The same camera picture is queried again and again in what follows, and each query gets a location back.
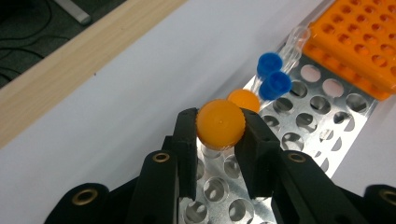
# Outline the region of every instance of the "wooden edge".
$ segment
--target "wooden edge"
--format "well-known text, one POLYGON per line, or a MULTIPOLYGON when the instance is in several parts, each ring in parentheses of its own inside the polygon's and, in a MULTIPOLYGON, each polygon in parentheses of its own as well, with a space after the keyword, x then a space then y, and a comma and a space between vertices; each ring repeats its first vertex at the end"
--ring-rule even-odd
POLYGON ((186 0, 128 0, 0 90, 0 148, 186 0))

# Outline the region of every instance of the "white table surface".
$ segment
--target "white table surface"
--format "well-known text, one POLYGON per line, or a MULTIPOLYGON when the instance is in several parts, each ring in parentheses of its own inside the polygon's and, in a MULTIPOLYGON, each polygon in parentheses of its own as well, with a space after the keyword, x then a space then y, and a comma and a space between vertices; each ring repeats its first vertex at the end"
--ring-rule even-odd
MULTIPOLYGON (((0 150, 0 223, 42 223, 71 188, 137 176, 177 113, 242 88, 319 0, 189 1, 0 150)), ((333 179, 396 186, 395 98, 381 104, 333 179)))

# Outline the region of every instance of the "screw hole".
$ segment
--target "screw hole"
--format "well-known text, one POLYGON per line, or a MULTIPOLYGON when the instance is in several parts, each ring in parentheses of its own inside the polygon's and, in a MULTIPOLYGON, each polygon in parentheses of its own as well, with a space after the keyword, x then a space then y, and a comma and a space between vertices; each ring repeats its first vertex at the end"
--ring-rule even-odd
POLYGON ((165 162, 168 161, 169 158, 170 156, 167 153, 163 153, 163 152, 157 153, 152 157, 152 159, 156 162, 165 162))
POLYGON ((388 190, 388 189, 381 189, 379 191, 379 195, 387 203, 390 203, 390 204, 396 206, 396 192, 388 190))
POLYGON ((304 156, 297 154, 297 153, 289 153, 288 158, 291 161, 295 161, 295 162, 299 162, 299 163, 306 161, 306 158, 304 156))
POLYGON ((97 196, 98 191, 96 189, 84 189, 73 196, 72 203, 79 206, 85 205, 93 202, 97 196))

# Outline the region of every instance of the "blue tube cap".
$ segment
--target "blue tube cap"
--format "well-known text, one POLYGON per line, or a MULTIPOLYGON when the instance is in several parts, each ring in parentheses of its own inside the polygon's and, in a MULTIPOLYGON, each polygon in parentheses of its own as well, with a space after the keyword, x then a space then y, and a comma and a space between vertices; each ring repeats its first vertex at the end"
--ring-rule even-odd
POLYGON ((266 79, 271 73, 279 71, 283 62, 277 53, 264 53, 257 64, 257 75, 260 79, 266 79))
POLYGON ((260 85, 259 95, 263 100, 276 100, 291 90, 291 79, 283 72, 271 73, 260 85))

